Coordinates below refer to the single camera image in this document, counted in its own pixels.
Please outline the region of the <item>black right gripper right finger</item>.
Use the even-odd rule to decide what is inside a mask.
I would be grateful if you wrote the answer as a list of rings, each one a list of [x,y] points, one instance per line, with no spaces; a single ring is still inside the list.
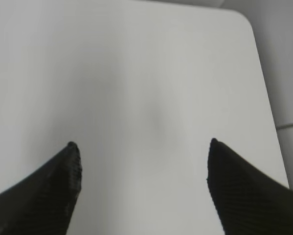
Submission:
[[[293,235],[293,191],[212,139],[207,185],[226,235]]]

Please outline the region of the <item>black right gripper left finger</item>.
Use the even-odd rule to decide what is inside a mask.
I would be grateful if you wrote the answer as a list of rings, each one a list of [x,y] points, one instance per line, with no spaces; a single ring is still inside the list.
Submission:
[[[0,235],[65,235],[82,189],[76,143],[0,193]]]

